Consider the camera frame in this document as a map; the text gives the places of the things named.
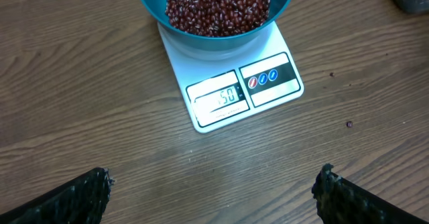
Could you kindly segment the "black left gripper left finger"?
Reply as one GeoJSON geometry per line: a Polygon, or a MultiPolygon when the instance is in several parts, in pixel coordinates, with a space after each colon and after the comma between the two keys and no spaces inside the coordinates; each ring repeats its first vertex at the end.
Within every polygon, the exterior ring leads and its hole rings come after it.
{"type": "Polygon", "coordinates": [[[99,224],[114,180],[107,168],[93,168],[1,215],[7,224],[99,224]]]}

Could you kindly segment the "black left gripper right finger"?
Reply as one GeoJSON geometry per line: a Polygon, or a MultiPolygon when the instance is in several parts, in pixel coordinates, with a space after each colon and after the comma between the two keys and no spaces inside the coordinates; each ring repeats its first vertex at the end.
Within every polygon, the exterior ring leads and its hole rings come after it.
{"type": "Polygon", "coordinates": [[[325,164],[311,193],[324,224],[426,224],[395,205],[353,184],[325,164]]]}

